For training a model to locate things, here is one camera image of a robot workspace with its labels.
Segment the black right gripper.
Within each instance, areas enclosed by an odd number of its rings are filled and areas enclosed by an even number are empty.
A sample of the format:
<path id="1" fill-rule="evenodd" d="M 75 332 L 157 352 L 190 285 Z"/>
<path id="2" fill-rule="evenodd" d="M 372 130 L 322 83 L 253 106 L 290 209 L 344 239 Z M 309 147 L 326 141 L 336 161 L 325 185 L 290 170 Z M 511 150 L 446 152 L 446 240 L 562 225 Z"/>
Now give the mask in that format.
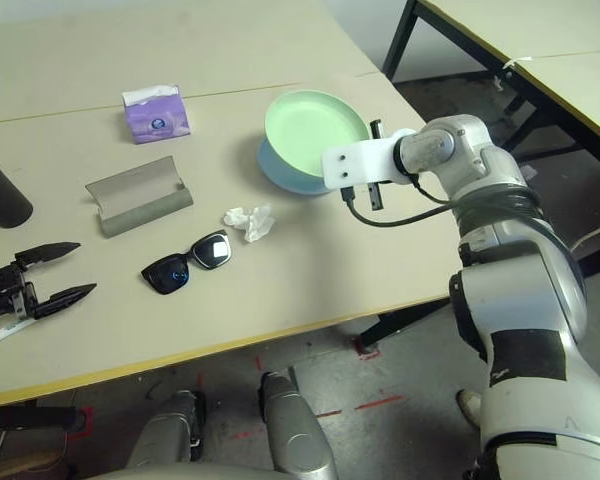
<path id="1" fill-rule="evenodd" d="M 380 119 L 376 119 L 370 122 L 370 131 L 373 139 L 381 139 L 383 137 L 383 126 Z M 368 183 L 367 190 L 371 203 L 372 210 L 382 210 L 383 200 L 380 192 L 380 187 L 377 182 Z"/>

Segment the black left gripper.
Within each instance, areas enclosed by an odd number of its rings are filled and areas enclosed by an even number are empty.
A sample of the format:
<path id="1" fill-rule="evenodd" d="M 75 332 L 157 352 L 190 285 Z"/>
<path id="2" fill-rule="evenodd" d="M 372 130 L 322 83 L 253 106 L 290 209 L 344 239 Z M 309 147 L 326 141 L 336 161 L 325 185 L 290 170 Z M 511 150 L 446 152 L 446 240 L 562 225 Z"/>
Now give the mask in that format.
<path id="1" fill-rule="evenodd" d="M 18 319 L 24 320 L 33 315 L 34 319 L 41 319 L 86 297 L 96 288 L 96 283 L 68 288 L 37 305 L 33 283 L 24 277 L 24 272 L 29 267 L 59 259 L 80 246 L 78 242 L 57 242 L 16 253 L 15 262 L 0 268 L 0 316 L 14 314 Z"/>

